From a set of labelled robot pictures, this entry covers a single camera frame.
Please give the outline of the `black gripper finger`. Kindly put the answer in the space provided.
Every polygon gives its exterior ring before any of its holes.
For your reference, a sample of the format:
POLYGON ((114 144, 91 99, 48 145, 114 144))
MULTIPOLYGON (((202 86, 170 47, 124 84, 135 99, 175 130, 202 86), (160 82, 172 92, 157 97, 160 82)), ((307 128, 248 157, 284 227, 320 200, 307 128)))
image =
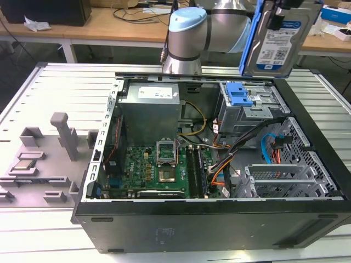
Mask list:
POLYGON ((285 17, 284 1, 274 1, 270 17, 267 22, 267 29, 279 30, 285 17))

